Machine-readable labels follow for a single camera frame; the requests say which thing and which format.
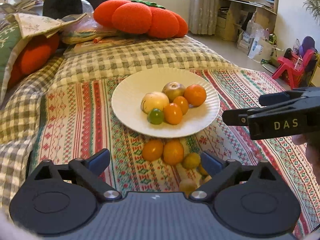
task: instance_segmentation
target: tiled floor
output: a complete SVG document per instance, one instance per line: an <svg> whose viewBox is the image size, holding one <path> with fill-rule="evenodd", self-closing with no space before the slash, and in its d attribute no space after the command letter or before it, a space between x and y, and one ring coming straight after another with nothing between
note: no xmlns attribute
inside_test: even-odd
<svg viewBox="0 0 320 240"><path fill-rule="evenodd" d="M272 75L268 70L264 69L261 64L250 59L246 54L238 50L235 42L223 41L215 36L210 35L194 35L192 33L188 33L188 36L202 42L210 49L213 49L219 55L223 56L225 59L231 61L239 67L262 71L269 74L270 76ZM284 89L290 90L290 87L281 79L278 79L277 82Z"/></svg>

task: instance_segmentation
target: silver bolt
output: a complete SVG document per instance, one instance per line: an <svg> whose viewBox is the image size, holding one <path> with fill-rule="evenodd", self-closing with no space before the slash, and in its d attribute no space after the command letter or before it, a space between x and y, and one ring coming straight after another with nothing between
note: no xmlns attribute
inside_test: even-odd
<svg viewBox="0 0 320 240"><path fill-rule="evenodd" d="M115 190L108 190L103 195L105 196L105 198L114 199L119 197L120 193Z"/></svg>
<svg viewBox="0 0 320 240"><path fill-rule="evenodd" d="M204 199L207 196L207 193L204 191L194 191L191 193L191 196L195 199Z"/></svg>

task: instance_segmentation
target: curtain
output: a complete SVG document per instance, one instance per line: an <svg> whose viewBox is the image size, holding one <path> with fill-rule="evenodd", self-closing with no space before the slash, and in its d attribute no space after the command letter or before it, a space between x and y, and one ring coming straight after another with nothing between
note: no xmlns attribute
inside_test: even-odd
<svg viewBox="0 0 320 240"><path fill-rule="evenodd" d="M219 4L219 0L191 0L189 30L194 34L214 35Z"/></svg>

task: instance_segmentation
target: pink chair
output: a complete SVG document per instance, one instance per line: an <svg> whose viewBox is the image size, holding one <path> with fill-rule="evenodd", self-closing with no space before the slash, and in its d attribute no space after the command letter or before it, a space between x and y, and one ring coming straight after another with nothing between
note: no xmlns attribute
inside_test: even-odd
<svg viewBox="0 0 320 240"><path fill-rule="evenodd" d="M315 54L315 52L312 49L307 50L305 53L301 67L299 70L294 69L294 63L285 58L285 57L279 57L278 62L281 64L276 72L273 73L272 78L274 80L278 79L282 73L286 70L288 72L288 78L289 78L289 85L291 89L299 87L299 81L300 78L304 74L304 70L309 64L310 60L312 59L312 56Z"/></svg>

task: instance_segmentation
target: green tomato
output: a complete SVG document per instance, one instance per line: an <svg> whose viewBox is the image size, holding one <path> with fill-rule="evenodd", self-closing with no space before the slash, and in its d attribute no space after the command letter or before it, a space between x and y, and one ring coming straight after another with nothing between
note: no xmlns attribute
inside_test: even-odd
<svg viewBox="0 0 320 240"><path fill-rule="evenodd" d="M164 114L161 110L154 108L148 114L148 122L152 124L161 124L164 121Z"/></svg>

